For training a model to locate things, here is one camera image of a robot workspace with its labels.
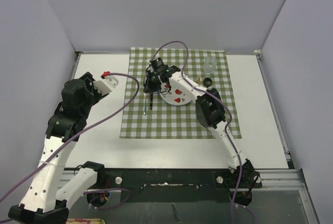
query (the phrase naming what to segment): transparent cup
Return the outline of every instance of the transparent cup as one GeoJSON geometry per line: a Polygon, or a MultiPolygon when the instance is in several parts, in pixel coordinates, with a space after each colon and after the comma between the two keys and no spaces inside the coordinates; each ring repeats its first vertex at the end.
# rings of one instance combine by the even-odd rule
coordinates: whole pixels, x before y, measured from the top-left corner
{"type": "Polygon", "coordinates": [[[211,74],[216,71],[217,68],[217,58],[214,56],[207,56],[204,59],[203,71],[205,74],[211,74]]]}

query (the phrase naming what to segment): gray wall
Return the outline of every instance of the gray wall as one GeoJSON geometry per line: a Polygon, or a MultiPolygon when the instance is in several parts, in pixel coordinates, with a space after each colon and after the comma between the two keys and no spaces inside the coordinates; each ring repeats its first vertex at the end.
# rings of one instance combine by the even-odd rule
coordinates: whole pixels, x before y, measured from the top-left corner
{"type": "Polygon", "coordinates": [[[253,52],[285,0],[49,0],[78,51],[159,47],[253,52]]]}
{"type": "MultiPolygon", "coordinates": [[[[0,0],[0,195],[37,167],[74,59],[47,0],[0,0]]],[[[1,204],[0,220],[27,188],[1,204]]]]}
{"type": "Polygon", "coordinates": [[[332,223],[332,16],[332,0],[287,0],[263,48],[287,141],[321,223],[332,223]]]}

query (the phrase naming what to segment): white table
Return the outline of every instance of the white table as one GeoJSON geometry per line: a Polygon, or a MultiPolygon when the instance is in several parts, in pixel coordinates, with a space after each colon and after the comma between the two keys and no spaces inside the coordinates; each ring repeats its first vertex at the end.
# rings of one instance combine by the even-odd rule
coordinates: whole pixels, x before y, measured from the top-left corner
{"type": "MultiPolygon", "coordinates": [[[[127,73],[129,54],[81,54],[75,78],[89,71],[95,79],[104,71],[127,73]]],[[[242,139],[238,147],[256,169],[288,168],[256,56],[227,55],[242,139]]],[[[126,78],[93,106],[87,125],[105,118],[124,104],[126,78]]],[[[86,161],[108,168],[228,168],[215,139],[123,139],[122,113],[83,134],[66,167],[86,161]]]]}

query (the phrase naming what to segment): white backdrop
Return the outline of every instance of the white backdrop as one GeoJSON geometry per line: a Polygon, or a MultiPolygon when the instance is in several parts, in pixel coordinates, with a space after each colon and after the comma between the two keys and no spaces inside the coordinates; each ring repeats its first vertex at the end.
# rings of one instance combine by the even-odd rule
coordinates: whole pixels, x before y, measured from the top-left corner
{"type": "MultiPolygon", "coordinates": [[[[38,165],[75,52],[47,0],[0,0],[0,195],[38,165]]],[[[0,220],[27,191],[1,204],[0,220]]]]}
{"type": "Polygon", "coordinates": [[[263,48],[293,160],[321,223],[332,223],[332,15],[332,0],[287,0],[263,48]]]}
{"type": "Polygon", "coordinates": [[[77,51],[159,47],[250,52],[263,43],[285,0],[49,0],[77,51]]]}

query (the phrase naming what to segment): checkered placemat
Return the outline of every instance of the checkered placemat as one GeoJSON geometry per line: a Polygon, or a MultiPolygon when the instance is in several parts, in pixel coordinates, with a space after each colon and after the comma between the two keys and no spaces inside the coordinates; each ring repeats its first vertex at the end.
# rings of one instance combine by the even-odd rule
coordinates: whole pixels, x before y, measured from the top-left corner
{"type": "MultiPolygon", "coordinates": [[[[141,85],[145,77],[145,70],[149,66],[149,60],[156,50],[154,48],[131,48],[129,74],[136,77],[141,85]]],[[[195,82],[200,78],[202,84],[203,79],[206,77],[203,71],[203,63],[206,56],[215,56],[218,59],[217,70],[210,74],[209,77],[213,80],[212,87],[219,91],[222,101],[226,103],[233,115],[230,130],[235,138],[241,138],[225,52],[190,50],[185,74],[195,82]]],[[[186,58],[186,50],[163,49],[157,57],[161,57],[168,66],[175,65],[181,69],[186,58]]],[[[127,80],[125,101],[131,98],[135,90],[136,83],[130,79],[127,80]]],[[[153,96],[153,108],[150,110],[148,104],[147,115],[144,115],[144,93],[142,87],[138,96],[123,111],[120,137],[147,139],[214,138],[209,130],[198,123],[196,107],[193,102],[185,106],[171,106],[166,104],[155,93],[153,96]]]]}

